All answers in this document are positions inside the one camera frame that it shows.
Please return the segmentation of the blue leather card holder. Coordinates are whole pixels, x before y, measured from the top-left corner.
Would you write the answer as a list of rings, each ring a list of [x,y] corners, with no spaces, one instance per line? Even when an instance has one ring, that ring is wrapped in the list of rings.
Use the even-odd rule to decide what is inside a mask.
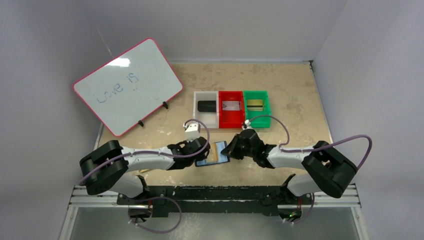
[[[230,162],[230,157],[221,153],[227,147],[226,141],[218,141],[210,144],[209,154],[206,158],[195,162],[196,167],[205,167]]]

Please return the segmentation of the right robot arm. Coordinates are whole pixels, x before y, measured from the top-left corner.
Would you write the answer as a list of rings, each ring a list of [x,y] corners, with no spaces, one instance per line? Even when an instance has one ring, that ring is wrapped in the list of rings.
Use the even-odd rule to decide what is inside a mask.
[[[358,172],[352,161],[326,141],[320,140],[305,149],[281,150],[276,144],[265,144],[253,129],[236,134],[221,154],[237,160],[250,157],[262,168],[305,170],[304,174],[294,174],[283,183],[280,196],[288,204],[315,192],[340,198]]]

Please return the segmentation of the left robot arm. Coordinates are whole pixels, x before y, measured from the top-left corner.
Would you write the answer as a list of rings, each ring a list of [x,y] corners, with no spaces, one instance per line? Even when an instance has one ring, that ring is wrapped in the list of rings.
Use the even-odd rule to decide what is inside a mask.
[[[113,191],[142,205],[149,199],[148,186],[142,176],[131,176],[129,172],[181,170],[207,158],[210,148],[202,136],[154,149],[128,148],[118,140],[110,140],[80,160],[79,186],[84,186],[88,195]]]

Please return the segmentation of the red plastic bin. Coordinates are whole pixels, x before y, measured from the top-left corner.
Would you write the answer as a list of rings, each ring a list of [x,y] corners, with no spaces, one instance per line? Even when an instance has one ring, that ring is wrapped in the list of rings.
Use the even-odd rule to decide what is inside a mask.
[[[223,107],[227,102],[235,105],[238,104],[237,110],[227,110]],[[218,103],[219,107],[219,128],[220,129],[239,129],[245,121],[245,105],[244,95],[242,91],[219,91]]]

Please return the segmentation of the gold card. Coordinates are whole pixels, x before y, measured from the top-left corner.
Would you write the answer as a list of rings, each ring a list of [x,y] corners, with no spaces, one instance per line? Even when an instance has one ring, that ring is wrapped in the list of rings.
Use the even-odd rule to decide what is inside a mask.
[[[251,112],[262,112],[264,110],[264,102],[262,99],[247,99],[246,108]]]
[[[217,152],[217,146],[215,143],[210,145],[208,157],[206,159],[208,165],[215,165],[219,163],[219,154]]]

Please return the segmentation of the green plastic bin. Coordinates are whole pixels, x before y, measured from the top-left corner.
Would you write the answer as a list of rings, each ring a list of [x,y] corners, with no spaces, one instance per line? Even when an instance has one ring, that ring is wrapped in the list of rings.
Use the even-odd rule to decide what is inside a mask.
[[[264,110],[263,111],[248,111],[247,110],[247,100],[248,99],[260,99],[263,100]],[[269,101],[269,95],[267,91],[252,91],[245,90],[243,91],[243,100],[244,100],[244,109],[245,109],[245,119],[251,120],[254,117],[262,115],[271,115],[271,105]],[[254,119],[251,122],[253,128],[269,128],[271,125],[270,117],[259,117]]]

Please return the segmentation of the white plastic bin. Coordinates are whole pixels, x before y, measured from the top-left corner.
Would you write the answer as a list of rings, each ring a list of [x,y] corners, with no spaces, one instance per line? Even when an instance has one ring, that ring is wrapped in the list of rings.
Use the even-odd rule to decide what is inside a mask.
[[[193,96],[193,118],[202,121],[210,129],[219,128],[219,92],[218,91],[195,91]],[[216,101],[216,112],[198,112],[198,101]]]

